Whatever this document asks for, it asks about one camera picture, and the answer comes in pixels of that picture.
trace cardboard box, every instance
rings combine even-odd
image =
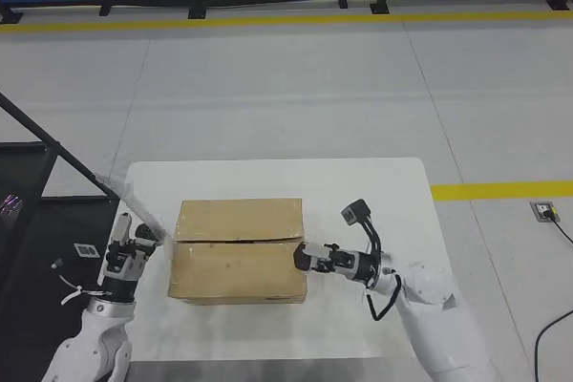
[[[185,201],[174,233],[168,295],[191,304],[302,303],[301,199]]]

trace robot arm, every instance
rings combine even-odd
[[[295,266],[303,271],[340,273],[368,291],[391,296],[376,314],[368,293],[372,317],[379,321],[396,306],[420,364],[435,382],[499,381],[476,318],[454,276],[432,265],[401,264],[392,254],[382,252],[369,211],[359,200],[342,215],[349,225],[363,225],[371,253],[340,249],[337,244],[301,243],[293,254]]]
[[[100,291],[83,310],[80,333],[57,348],[43,382],[90,382],[108,375],[108,382],[125,380],[132,356],[125,324],[134,319],[138,280],[160,245],[146,224],[139,225],[136,237],[130,239],[131,225],[128,214],[118,217],[100,271]]]

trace yellow tape stripe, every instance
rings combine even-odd
[[[573,197],[573,180],[438,184],[431,186],[431,192],[436,202],[477,199],[564,198]]]
[[[491,21],[491,20],[565,20],[573,19],[573,11],[509,11],[479,13],[432,13],[432,14],[353,14],[326,16],[263,16],[238,18],[209,18],[206,20],[156,20],[99,22],[81,24],[24,24],[0,25],[0,33],[22,32],[106,32],[129,30],[162,30],[184,28],[218,28],[244,26],[275,26],[301,24],[377,24],[420,23],[446,21]]]

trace floor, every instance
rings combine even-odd
[[[139,160],[362,157],[421,158],[431,184],[573,180],[573,20],[0,34],[0,90],[116,183]],[[31,138],[0,111],[0,140]],[[46,190],[94,192],[65,163]],[[573,198],[552,202],[573,237]],[[528,200],[435,205],[503,381],[532,381],[537,333],[573,308],[573,248]],[[573,317],[544,336],[540,371],[573,381]],[[428,380],[410,359],[135,364],[130,379],[174,374]]]

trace white tabletop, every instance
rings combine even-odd
[[[126,183],[168,232],[183,200],[302,198],[307,241],[359,250],[367,246],[365,233],[347,226],[340,211],[365,199],[383,250],[450,269],[419,159],[138,162]],[[118,213],[125,211],[121,203]],[[135,218],[133,230],[139,223]],[[167,252],[156,251],[138,284],[136,318],[127,325],[133,361],[412,354],[397,312],[374,322],[363,286],[342,276],[309,274],[301,305],[195,307],[167,296]],[[381,305],[388,298],[375,300]]]

